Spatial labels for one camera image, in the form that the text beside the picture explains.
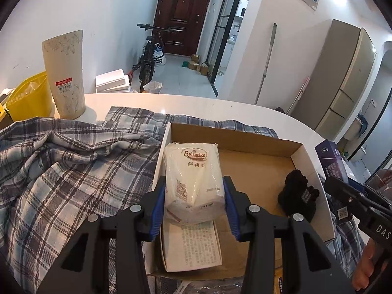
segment metal screw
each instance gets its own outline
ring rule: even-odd
[[[300,213],[294,213],[294,214],[293,214],[293,219],[294,219],[295,221],[301,222],[301,221],[303,221],[303,215],[300,214]]]
[[[132,212],[139,212],[142,209],[141,205],[133,205],[131,206],[131,211]]]
[[[95,221],[98,220],[98,215],[95,214],[95,213],[90,214],[90,215],[87,217],[87,220],[89,220],[89,222],[95,222]]]
[[[258,205],[250,205],[249,211],[253,213],[258,213],[260,211],[260,207]]]

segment black glove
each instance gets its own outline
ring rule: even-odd
[[[316,199],[320,191],[308,187],[308,180],[300,170],[290,172],[283,191],[279,193],[278,203],[287,216],[300,213],[310,223],[316,213]]]

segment red label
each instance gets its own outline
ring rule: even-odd
[[[67,84],[69,82],[72,82],[72,77],[64,79],[63,81],[60,81],[60,82],[56,82],[56,86],[64,85],[64,84]]]

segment bicycle tire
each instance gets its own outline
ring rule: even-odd
[[[144,66],[143,70],[143,79],[140,82],[140,92],[144,92],[144,85],[147,85],[150,82],[150,74],[151,74],[151,66],[146,65]]]

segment red wooden door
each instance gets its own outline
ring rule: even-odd
[[[162,33],[165,53],[195,54],[210,0],[158,0],[154,26],[173,28],[176,33]]]

